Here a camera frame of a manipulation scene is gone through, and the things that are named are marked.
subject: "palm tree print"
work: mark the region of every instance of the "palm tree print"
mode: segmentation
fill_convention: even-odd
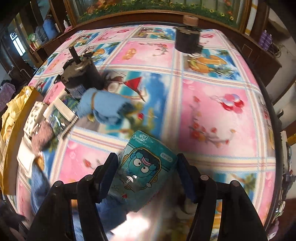
[[[108,47],[117,46],[120,42],[109,43]]]
[[[255,190],[256,176],[254,173],[247,175],[245,178],[238,177],[235,174],[231,175],[241,183],[248,196],[250,192]]]
[[[227,50],[217,50],[218,55],[228,56],[229,53]]]
[[[212,72],[218,75],[225,75],[229,78],[231,78],[234,74],[233,71],[230,68],[227,68],[226,66],[219,66],[217,68],[213,68]]]
[[[173,40],[170,35],[169,36],[166,36],[166,35],[162,36],[162,35],[160,35],[159,38],[160,39],[166,39],[166,40]]]

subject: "wooden frame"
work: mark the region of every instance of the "wooden frame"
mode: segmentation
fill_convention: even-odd
[[[52,16],[60,30],[60,32],[65,31],[64,19],[66,18],[66,8],[65,5],[60,0],[48,0],[50,9],[52,11]]]
[[[33,14],[34,14],[34,17],[36,19],[37,24],[39,26],[43,25],[44,21],[43,21],[43,18],[42,18],[42,15],[41,15],[37,0],[31,0],[30,4],[31,4],[31,8],[32,8],[32,11],[33,11]]]
[[[67,12],[69,19],[70,19],[70,22],[71,22],[72,26],[75,27],[77,25],[77,19],[75,17],[74,12],[72,11],[71,4],[70,4],[69,0],[63,0],[63,1],[64,1],[64,5],[66,8],[66,12]]]
[[[252,8],[252,0],[246,0],[244,3],[244,10],[242,20],[239,26],[239,31],[244,34],[248,25],[249,16]]]
[[[259,42],[262,32],[266,29],[270,7],[265,2],[258,2],[255,21],[250,33],[255,41]]]
[[[73,27],[75,27],[77,25],[81,25],[81,24],[86,24],[86,23],[89,22],[89,21],[87,21],[87,22],[78,24],[75,13],[74,13],[74,11],[72,10],[72,7],[71,7],[71,3],[70,3],[71,0],[63,0],[63,1],[64,1],[64,5],[65,5],[65,8],[66,8],[67,14],[68,14],[68,16],[70,18],[70,22],[72,23]],[[246,27],[247,27],[247,24],[248,24],[250,12],[251,12],[251,7],[252,7],[252,0],[245,0],[241,22],[240,22],[240,25],[238,27],[238,30],[243,34],[245,33],[245,30],[246,30]],[[216,10],[217,9],[218,9],[218,0],[216,0]]]
[[[148,17],[148,14],[153,14],[155,17],[157,17],[157,19],[151,19],[151,17]],[[159,18],[159,16],[164,15],[164,14],[168,14],[168,15],[173,15],[173,18],[169,18],[169,19],[165,19],[165,18]],[[121,23],[127,23],[127,22],[134,22],[134,21],[163,21],[163,22],[171,22],[171,23],[183,23],[183,15],[189,15],[189,16],[194,16],[194,17],[198,17],[200,20],[205,20],[208,22],[211,22],[213,24],[218,24],[224,28],[227,28],[231,31],[234,31],[236,33],[239,34],[244,34],[244,31],[242,32],[239,29],[233,28],[227,24],[221,23],[220,21],[217,21],[215,19],[212,18],[208,18],[208,17],[204,17],[201,15],[196,15],[196,14],[192,14],[192,13],[186,13],[186,12],[180,12],[180,11],[172,11],[172,10],[161,10],[161,9],[146,9],[146,10],[134,10],[134,11],[126,11],[126,12],[118,12],[118,13],[114,13],[114,14],[108,14],[105,16],[101,16],[98,18],[94,18],[91,19],[89,21],[83,22],[83,23],[79,23],[75,25],[75,29],[76,31],[78,30],[82,30],[80,29],[81,27],[86,27],[89,24],[92,24],[94,22],[97,22],[98,25],[96,25],[97,28],[99,27],[104,27],[104,26],[108,26],[108,25],[112,25],[112,24],[118,24],[119,22],[116,21],[114,22],[113,19],[116,19],[118,16],[122,16],[122,20],[120,21]],[[246,36],[246,38],[248,38],[250,41],[254,42],[255,44],[257,44],[254,40],[252,40],[251,38],[249,38],[249,36]]]

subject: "window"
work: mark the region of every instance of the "window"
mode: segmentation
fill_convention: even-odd
[[[17,33],[11,33],[10,34],[10,38],[15,46],[15,48],[17,49],[18,53],[20,54],[20,56],[23,56],[23,54],[26,52],[24,49],[24,46],[22,45],[22,43],[20,42],[19,37],[17,36]]]

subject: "white wall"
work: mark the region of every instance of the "white wall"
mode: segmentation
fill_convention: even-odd
[[[294,175],[296,174],[296,144],[291,146],[292,149],[292,167]],[[287,199],[296,198],[296,182],[292,185],[291,189],[288,191]]]
[[[11,78],[6,73],[6,71],[3,68],[3,66],[0,64],[0,84],[1,84],[2,80],[11,80]]]
[[[277,22],[283,28],[286,28],[276,13],[270,9],[269,19]],[[266,90],[272,100],[276,100],[285,90],[293,77],[296,75],[296,43],[292,37],[281,42],[285,47],[281,48],[281,56],[278,58],[282,68],[276,73],[274,78],[266,87]]]
[[[296,120],[296,83],[284,94],[284,96],[274,105],[276,114],[284,110],[284,115],[280,117],[282,129]]]

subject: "cartoon character print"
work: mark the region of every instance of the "cartoon character print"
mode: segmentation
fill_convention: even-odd
[[[134,38],[148,38],[148,39],[175,39],[175,30],[169,28],[141,28],[135,35]]]
[[[80,47],[87,45],[90,41],[92,41],[96,36],[98,36],[99,33],[90,33],[85,34],[80,37],[78,37],[73,43],[69,45],[69,47]]]
[[[40,82],[36,87],[37,91],[42,92],[46,82],[47,82],[47,80],[44,80],[44,82]]]
[[[150,188],[152,186],[150,181],[160,168],[159,159],[145,149],[138,149],[130,155],[126,172],[128,175],[140,177],[139,181]]]
[[[227,50],[203,48],[201,53],[184,55],[184,69],[213,78],[242,80]]]

